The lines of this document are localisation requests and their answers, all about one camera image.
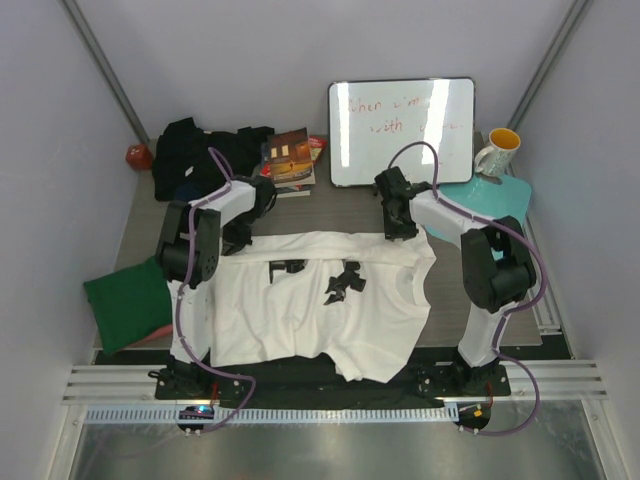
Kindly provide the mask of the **brown Edward Tulane book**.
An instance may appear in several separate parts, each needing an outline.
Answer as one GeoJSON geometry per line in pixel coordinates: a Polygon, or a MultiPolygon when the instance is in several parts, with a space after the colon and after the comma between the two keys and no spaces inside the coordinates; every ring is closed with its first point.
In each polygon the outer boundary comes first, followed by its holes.
{"type": "Polygon", "coordinates": [[[268,137],[267,166],[276,187],[297,187],[315,183],[306,128],[274,134],[268,137]]]}

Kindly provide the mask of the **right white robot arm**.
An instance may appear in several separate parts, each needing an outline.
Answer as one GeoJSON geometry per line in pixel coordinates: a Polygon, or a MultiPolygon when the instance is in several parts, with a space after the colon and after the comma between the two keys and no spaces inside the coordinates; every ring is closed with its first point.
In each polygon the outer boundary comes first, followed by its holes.
{"type": "Polygon", "coordinates": [[[512,216],[485,218],[427,182],[410,183],[398,167],[378,174],[375,184],[382,197],[386,239],[409,240],[423,226],[460,250],[462,283],[471,307],[448,375],[460,393],[482,392],[497,375],[504,328],[537,282],[520,223],[512,216]]]}

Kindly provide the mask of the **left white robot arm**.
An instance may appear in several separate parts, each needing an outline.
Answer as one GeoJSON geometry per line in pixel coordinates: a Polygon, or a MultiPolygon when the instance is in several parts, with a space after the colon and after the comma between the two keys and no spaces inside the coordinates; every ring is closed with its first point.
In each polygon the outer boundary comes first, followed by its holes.
{"type": "Polygon", "coordinates": [[[251,244],[252,226],[276,201],[263,176],[235,177],[195,200],[175,200],[166,209],[155,260],[169,289],[172,343],[158,377],[158,394],[200,399],[212,389],[212,321],[208,284],[224,255],[251,244]]]}

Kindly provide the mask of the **red Treehouse book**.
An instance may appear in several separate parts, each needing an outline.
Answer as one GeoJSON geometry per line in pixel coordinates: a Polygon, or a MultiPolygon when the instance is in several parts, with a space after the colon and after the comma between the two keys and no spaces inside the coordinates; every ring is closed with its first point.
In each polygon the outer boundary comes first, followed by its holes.
{"type": "MultiPolygon", "coordinates": [[[[313,165],[319,160],[324,148],[327,145],[327,140],[318,136],[309,137],[310,155],[313,165]]],[[[269,153],[266,143],[261,145],[262,161],[260,174],[264,177],[270,176],[269,153]]],[[[310,194],[312,186],[315,184],[315,175],[310,177],[310,180],[304,184],[275,184],[276,190],[279,196],[293,197],[293,196],[305,196],[310,194]]]]}

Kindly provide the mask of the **white t-shirt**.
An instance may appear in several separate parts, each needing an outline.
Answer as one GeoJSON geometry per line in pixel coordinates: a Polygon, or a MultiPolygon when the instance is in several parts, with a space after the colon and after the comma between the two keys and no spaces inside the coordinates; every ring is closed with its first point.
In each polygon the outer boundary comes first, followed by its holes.
{"type": "Polygon", "coordinates": [[[262,236],[223,257],[208,283],[215,367],[328,355],[345,380],[390,381],[431,306],[436,255],[425,232],[262,236]]]}

